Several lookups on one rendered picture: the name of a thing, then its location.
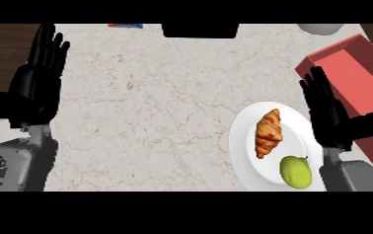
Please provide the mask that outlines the black appliance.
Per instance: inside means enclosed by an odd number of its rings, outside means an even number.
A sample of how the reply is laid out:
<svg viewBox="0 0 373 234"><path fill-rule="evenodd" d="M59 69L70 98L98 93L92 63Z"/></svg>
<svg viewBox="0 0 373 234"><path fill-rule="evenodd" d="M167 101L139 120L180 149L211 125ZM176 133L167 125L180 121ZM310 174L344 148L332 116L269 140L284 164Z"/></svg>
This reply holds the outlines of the black appliance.
<svg viewBox="0 0 373 234"><path fill-rule="evenodd" d="M163 24L167 38L235 39L238 28L238 24Z"/></svg>

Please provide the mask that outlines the white round plate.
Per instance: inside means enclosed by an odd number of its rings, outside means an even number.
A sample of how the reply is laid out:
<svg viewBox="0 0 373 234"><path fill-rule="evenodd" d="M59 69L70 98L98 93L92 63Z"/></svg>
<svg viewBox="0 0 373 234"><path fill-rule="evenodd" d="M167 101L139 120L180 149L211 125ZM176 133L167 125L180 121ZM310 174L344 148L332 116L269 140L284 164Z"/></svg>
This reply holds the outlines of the white round plate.
<svg viewBox="0 0 373 234"><path fill-rule="evenodd" d="M281 111L284 140L263 159L257 157L257 123L273 110ZM322 146L313 137L312 122L289 106L276 102L258 102L239 113L229 132L229 154L238 177L248 191L297 192L281 175L281 162L295 156L309 160L312 185L304 192L323 192L325 185L319 174L323 164Z"/></svg>

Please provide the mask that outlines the green mango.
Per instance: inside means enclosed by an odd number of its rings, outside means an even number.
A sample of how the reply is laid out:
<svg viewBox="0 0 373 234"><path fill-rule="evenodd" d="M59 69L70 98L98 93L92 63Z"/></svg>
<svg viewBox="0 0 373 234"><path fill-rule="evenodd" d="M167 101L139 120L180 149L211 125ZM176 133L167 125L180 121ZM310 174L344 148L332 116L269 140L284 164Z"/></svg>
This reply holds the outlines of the green mango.
<svg viewBox="0 0 373 234"><path fill-rule="evenodd" d="M292 188L306 189L312 185L309 160L297 156L285 157L281 162L281 175Z"/></svg>

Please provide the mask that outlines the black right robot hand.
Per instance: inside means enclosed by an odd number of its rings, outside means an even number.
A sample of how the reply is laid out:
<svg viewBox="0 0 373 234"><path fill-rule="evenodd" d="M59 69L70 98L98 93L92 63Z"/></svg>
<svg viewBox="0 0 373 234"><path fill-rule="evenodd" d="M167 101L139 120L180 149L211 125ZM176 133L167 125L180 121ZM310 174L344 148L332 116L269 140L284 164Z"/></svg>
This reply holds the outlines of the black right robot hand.
<svg viewBox="0 0 373 234"><path fill-rule="evenodd" d="M312 68L300 83L310 108L315 139L323 147L350 151L354 140L373 136L373 113L348 116L320 66Z"/></svg>

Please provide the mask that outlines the blue and red packet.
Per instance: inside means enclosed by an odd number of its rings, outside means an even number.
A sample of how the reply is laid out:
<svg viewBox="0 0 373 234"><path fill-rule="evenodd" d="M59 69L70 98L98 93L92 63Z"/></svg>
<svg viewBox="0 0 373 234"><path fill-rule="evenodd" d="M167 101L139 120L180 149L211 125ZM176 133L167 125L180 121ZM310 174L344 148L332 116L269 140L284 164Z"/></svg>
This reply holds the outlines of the blue and red packet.
<svg viewBox="0 0 373 234"><path fill-rule="evenodd" d="M143 29L143 24L108 24L108 27Z"/></svg>

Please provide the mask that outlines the red cardboard box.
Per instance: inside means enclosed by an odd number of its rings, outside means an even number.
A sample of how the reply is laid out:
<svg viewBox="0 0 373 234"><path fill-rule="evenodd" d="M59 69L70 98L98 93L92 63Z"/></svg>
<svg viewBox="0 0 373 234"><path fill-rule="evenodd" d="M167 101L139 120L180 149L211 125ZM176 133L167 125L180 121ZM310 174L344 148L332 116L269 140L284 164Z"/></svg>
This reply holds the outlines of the red cardboard box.
<svg viewBox="0 0 373 234"><path fill-rule="evenodd" d="M315 66L323 69L348 116L373 113L373 43L356 35L309 55L297 68L303 80ZM363 141L363 152L373 161L373 136L357 140Z"/></svg>

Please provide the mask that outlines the grey round bowl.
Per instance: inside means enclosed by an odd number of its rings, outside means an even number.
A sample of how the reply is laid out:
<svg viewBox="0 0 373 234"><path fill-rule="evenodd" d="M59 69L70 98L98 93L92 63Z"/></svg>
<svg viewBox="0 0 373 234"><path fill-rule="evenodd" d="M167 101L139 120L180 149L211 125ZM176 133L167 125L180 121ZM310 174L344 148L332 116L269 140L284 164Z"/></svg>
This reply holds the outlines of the grey round bowl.
<svg viewBox="0 0 373 234"><path fill-rule="evenodd" d="M343 28L343 24L300 24L300 28L317 36L329 36Z"/></svg>

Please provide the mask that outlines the brown croissant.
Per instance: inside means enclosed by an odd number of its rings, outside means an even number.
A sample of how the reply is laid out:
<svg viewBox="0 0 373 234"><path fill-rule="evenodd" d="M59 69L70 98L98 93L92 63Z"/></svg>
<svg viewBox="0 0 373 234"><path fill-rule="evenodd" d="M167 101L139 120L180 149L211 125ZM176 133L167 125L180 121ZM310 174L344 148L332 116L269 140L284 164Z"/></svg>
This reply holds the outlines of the brown croissant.
<svg viewBox="0 0 373 234"><path fill-rule="evenodd" d="M263 159L264 156L272 153L273 149L284 141L281 121L281 110L273 109L257 123L256 152L258 159Z"/></svg>

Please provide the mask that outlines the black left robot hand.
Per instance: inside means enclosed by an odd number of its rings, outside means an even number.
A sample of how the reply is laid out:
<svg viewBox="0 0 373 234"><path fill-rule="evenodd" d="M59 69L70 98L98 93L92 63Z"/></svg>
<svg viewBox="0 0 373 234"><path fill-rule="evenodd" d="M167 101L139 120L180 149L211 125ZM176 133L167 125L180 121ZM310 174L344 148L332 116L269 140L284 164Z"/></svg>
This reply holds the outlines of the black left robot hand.
<svg viewBox="0 0 373 234"><path fill-rule="evenodd" d="M57 25L42 24L28 61L15 72L9 91L0 92L0 119L12 128L49 124L57 117L68 49Z"/></svg>

